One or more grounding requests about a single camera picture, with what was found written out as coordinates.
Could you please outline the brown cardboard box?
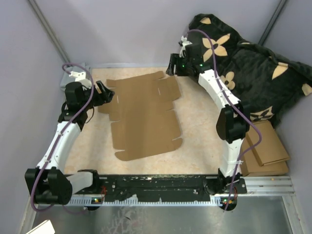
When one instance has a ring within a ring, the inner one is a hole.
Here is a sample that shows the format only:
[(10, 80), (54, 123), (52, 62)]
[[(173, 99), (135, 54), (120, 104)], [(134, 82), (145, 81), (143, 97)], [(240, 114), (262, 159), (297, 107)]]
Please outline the brown cardboard box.
[(131, 161), (172, 152), (183, 142), (174, 109), (181, 96), (174, 76), (163, 71), (106, 81), (112, 101), (98, 108), (108, 114), (116, 158)]

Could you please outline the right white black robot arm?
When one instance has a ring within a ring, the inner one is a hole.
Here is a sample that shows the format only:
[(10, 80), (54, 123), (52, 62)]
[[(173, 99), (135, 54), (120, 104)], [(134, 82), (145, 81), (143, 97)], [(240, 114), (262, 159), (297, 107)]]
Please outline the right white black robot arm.
[(184, 40), (179, 45), (181, 50), (171, 54), (166, 74), (197, 78), (220, 111), (216, 131), (224, 144), (222, 162), (217, 177), (208, 179), (205, 189), (211, 195), (228, 193), (240, 179), (237, 170), (241, 163), (240, 149), (249, 130), (249, 124), (240, 114), (247, 114), (249, 108), (222, 83), (215, 68), (204, 65), (199, 44)]

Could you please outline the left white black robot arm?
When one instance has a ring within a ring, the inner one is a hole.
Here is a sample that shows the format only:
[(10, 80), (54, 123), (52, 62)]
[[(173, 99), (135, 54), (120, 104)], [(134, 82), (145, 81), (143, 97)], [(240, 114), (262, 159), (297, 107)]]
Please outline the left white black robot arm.
[(25, 181), (31, 196), (31, 204), (66, 205), (78, 192), (97, 193), (101, 181), (97, 170), (84, 169), (65, 175), (64, 168), (77, 137), (87, 123), (90, 109), (108, 104), (114, 91), (101, 81), (87, 87), (81, 82), (65, 86), (65, 102), (58, 118), (57, 131), (42, 160), (25, 172)]

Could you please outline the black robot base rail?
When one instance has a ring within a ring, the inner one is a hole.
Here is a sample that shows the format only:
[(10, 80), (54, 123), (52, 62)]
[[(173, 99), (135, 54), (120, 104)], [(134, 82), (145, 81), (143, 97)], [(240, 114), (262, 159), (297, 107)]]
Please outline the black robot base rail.
[(134, 195), (139, 201), (210, 201), (212, 196), (227, 197), (229, 202), (221, 208), (233, 210), (237, 197), (247, 193), (243, 177), (231, 182), (226, 193), (209, 194), (205, 189), (208, 179), (217, 175), (101, 175), (99, 188), (93, 193), (78, 192), (77, 195), (98, 196), (105, 201), (124, 201)]

